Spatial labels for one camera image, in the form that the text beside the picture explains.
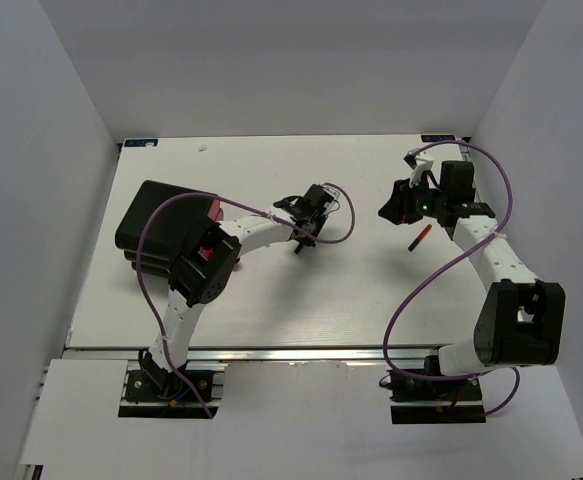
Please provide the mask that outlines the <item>pink drawer tray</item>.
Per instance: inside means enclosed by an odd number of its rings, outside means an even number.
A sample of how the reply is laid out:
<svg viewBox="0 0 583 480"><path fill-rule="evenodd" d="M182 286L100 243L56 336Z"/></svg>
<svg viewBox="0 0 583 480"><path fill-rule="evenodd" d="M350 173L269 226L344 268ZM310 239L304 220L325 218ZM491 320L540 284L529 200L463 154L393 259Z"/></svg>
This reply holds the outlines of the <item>pink drawer tray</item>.
<svg viewBox="0 0 583 480"><path fill-rule="evenodd" d="M198 253L205 259L210 260L214 255L214 250L212 248L200 247Z"/></svg>

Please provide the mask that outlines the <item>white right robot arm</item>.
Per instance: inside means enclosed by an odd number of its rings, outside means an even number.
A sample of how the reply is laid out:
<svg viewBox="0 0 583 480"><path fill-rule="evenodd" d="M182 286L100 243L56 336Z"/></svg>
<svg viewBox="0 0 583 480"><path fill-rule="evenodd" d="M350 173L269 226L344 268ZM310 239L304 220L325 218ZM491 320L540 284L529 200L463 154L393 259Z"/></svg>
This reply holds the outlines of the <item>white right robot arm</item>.
<svg viewBox="0 0 583 480"><path fill-rule="evenodd" d="M432 160L410 155L412 174L394 183L380 217L395 225L435 219L479 276L486 299L468 339L438 348L422 374L424 390L443 399L459 377L504 367L551 365L558 357L566 294L545 282L515 254L491 207L475 199L474 167L445 161L431 183Z"/></svg>

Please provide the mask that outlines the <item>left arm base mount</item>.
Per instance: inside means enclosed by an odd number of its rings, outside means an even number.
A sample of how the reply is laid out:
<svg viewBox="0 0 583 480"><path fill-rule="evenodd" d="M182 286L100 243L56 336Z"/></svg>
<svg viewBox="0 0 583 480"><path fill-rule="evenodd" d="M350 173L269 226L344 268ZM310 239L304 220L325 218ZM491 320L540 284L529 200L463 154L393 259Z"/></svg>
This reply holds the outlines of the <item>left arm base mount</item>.
<svg viewBox="0 0 583 480"><path fill-rule="evenodd" d="M200 404L191 387L179 377L173 386L161 391L137 364L127 368L118 417L127 419L210 420L217 413L223 396L224 369L204 365L187 368L185 376L196 387L211 415Z"/></svg>

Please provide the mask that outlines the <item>bright red lip gloss tube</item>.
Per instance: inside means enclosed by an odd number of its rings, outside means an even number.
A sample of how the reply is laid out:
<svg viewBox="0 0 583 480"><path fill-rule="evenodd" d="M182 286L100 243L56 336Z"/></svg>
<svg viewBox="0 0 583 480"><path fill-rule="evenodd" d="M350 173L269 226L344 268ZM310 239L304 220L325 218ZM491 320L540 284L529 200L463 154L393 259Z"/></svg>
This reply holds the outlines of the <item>bright red lip gloss tube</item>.
<svg viewBox="0 0 583 480"><path fill-rule="evenodd" d="M417 235L417 237L409 244L408 251L413 252L420 245L420 243L426 238L426 236L429 234L431 229L432 229L432 225L427 224L423 228L423 230Z"/></svg>

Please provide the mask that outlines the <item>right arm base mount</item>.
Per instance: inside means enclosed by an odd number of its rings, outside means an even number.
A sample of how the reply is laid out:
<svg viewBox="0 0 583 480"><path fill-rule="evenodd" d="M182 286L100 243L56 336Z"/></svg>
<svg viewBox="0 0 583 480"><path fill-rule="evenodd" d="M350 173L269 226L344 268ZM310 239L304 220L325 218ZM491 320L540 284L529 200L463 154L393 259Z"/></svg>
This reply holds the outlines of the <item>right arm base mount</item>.
<svg viewBox="0 0 583 480"><path fill-rule="evenodd" d="M378 386L389 393L394 425L451 425L486 422L477 380L432 382L387 373Z"/></svg>

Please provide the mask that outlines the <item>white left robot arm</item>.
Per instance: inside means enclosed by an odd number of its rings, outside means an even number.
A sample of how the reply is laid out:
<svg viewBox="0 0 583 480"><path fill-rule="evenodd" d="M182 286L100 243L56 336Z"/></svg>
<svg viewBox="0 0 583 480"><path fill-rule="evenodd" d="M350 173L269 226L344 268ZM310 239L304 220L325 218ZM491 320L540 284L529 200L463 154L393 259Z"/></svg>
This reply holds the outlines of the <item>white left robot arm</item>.
<svg viewBox="0 0 583 480"><path fill-rule="evenodd" d="M161 314L150 298L141 272L144 244L152 224L162 211L181 200L208 198L234 206L248 214L235 220L216 221L208 217L195 220L167 268L168 302ZM160 204L150 215L140 235L136 253L136 275L141 292L158 324L154 344L139 353L140 370L148 378L148 387L159 398L176 396L184 376L188 351L204 307L224 291L234 266L246 254L275 243L295 241L300 251L318 243L338 244L353 230L338 239L318 237L324 224L339 206L351 203L338 185L313 184L302 196L287 196L268 209L259 210L207 192L183 193Z"/></svg>

